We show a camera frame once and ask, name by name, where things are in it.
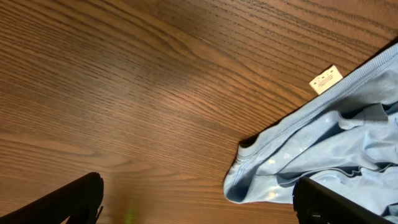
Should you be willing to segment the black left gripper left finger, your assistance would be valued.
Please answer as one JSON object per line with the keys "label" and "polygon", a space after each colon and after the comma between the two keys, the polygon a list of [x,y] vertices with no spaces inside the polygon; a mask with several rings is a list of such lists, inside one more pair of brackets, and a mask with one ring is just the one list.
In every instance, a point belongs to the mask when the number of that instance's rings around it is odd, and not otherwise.
{"label": "black left gripper left finger", "polygon": [[90,172],[1,217],[1,224],[95,224],[103,210],[104,181]]}

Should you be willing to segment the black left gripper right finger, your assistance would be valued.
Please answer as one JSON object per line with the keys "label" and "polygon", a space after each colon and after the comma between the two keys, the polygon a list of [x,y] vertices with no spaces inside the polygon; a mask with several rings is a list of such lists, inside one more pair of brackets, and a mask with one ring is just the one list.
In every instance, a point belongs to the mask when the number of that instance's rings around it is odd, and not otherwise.
{"label": "black left gripper right finger", "polygon": [[292,196],[300,224],[392,224],[308,177],[298,180]]}

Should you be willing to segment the light blue printed t-shirt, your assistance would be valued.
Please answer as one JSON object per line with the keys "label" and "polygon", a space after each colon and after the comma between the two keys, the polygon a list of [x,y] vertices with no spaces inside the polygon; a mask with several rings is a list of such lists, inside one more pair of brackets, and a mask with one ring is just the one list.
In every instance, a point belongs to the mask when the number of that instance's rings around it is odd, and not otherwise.
{"label": "light blue printed t-shirt", "polygon": [[397,46],[251,139],[224,180],[233,203],[292,203],[308,177],[397,222]]}

